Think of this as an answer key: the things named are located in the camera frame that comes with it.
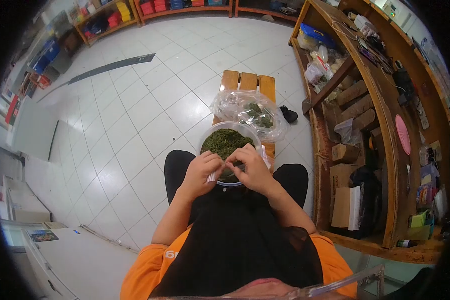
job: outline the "black pants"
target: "black pants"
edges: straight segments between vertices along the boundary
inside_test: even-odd
[[[168,153],[165,159],[164,167],[168,205],[172,202],[177,189],[185,179],[187,168],[194,158],[195,155],[182,150],[173,150]],[[295,202],[303,208],[309,185],[309,174],[307,169],[300,164],[282,165],[273,173],[273,178],[275,178],[275,180],[282,185],[293,200],[295,200]],[[227,188],[227,190],[224,191],[224,187],[217,184],[210,192],[203,196],[199,196],[195,199],[195,201],[193,201],[189,224],[194,222],[200,213],[201,207],[204,207],[207,202],[223,196],[223,193],[236,193],[236,191],[241,193],[243,189],[236,187]]]

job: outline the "black shoe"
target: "black shoe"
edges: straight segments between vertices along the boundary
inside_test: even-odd
[[[280,109],[282,110],[285,120],[290,124],[294,123],[299,118],[298,113],[293,110],[289,110],[285,105],[280,106]]]

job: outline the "orange t-shirt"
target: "orange t-shirt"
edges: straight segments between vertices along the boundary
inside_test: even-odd
[[[162,280],[170,264],[179,254],[189,232],[190,228],[177,237],[170,246],[151,244],[143,248],[123,280],[120,299],[148,299],[151,292]],[[320,258],[323,284],[329,284],[353,274],[329,238],[318,234],[312,234],[310,237]],[[342,295],[356,298],[357,284],[349,284],[337,291]]]

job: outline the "hand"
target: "hand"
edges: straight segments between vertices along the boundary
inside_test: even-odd
[[[245,164],[245,172],[232,163],[241,161]],[[247,188],[254,190],[262,195],[267,195],[267,191],[273,189],[278,183],[270,174],[270,170],[265,165],[262,157],[257,153],[255,148],[249,143],[243,148],[237,148],[227,159],[225,165],[229,168],[238,180]]]
[[[207,177],[213,171],[217,172],[217,177],[220,177],[225,164],[223,160],[216,153],[206,151],[197,156],[190,162],[186,169],[185,179],[182,185],[178,188],[179,192],[185,196],[186,199],[195,200],[198,196],[205,195],[213,189],[216,181],[207,182]]]

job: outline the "cable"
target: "cable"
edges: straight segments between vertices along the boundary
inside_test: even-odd
[[[357,37],[355,36],[355,34],[354,34],[353,32],[350,31],[350,29],[348,29],[347,27],[345,27],[345,28],[348,30],[348,32],[352,34],[352,36],[349,36],[348,34],[346,34],[345,32],[343,32],[342,30],[340,30],[340,29],[338,29],[338,28],[335,28],[335,27],[334,27],[334,23],[340,24],[341,26],[345,27],[345,25],[343,25],[342,23],[340,23],[340,22],[338,22],[338,21],[332,21],[332,22],[331,22],[331,27],[332,27],[333,29],[335,29],[335,30],[338,31],[338,32],[341,32],[343,35],[347,36],[349,39],[353,39],[354,41],[358,41]]]
[[[390,80],[388,80],[387,74],[385,74],[384,68],[383,68],[382,66],[380,66],[380,69],[381,69],[381,72],[383,73],[383,75],[385,75],[385,78],[387,78],[387,81],[390,82],[390,84],[391,84],[392,86],[394,86],[394,87],[396,87],[396,88],[402,89],[403,92],[405,92],[405,93],[407,92],[403,87],[396,86],[396,85],[393,84]]]

